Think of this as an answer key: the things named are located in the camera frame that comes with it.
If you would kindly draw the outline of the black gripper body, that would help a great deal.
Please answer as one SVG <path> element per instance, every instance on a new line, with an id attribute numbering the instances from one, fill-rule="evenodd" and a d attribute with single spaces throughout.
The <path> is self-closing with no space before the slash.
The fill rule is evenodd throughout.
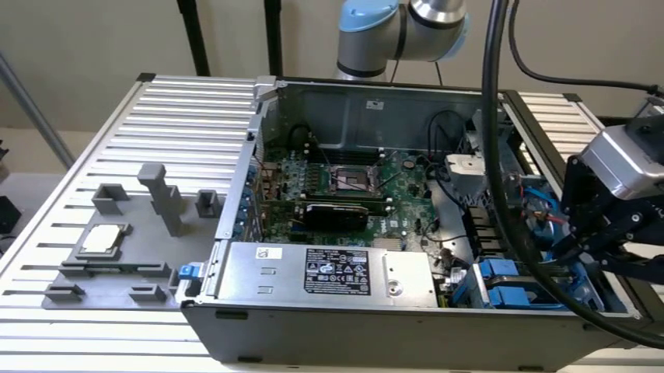
<path id="1" fill-rule="evenodd" d="M 563 210 L 583 248 L 663 244 L 663 194 L 622 200 L 578 155 L 568 158 Z"/>

